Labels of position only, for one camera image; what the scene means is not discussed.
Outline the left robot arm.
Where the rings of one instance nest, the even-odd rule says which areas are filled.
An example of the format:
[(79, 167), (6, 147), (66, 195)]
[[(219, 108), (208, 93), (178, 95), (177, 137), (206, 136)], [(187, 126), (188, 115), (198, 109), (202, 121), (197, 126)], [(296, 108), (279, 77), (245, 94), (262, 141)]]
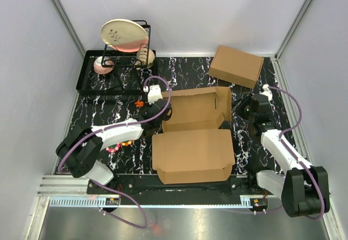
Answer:
[(104, 126), (77, 124), (56, 148), (60, 158), (58, 172), (65, 167), (74, 178), (96, 181), (100, 190), (112, 194), (117, 189), (117, 180), (111, 169), (99, 161), (100, 152), (116, 144), (152, 136), (171, 115), (171, 104), (159, 99), (123, 122)]

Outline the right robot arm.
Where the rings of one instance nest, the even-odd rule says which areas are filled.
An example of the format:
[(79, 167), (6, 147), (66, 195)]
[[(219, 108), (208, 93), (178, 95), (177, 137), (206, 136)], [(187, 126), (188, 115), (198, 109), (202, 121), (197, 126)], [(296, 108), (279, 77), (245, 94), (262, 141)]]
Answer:
[(248, 122), (248, 132), (280, 165), (284, 174), (272, 170), (255, 171), (247, 180), (248, 191), (267, 190), (278, 197), (289, 217), (320, 219), (330, 210), (328, 173), (303, 158), (271, 120), (269, 97), (248, 94), (237, 100), (232, 110)]

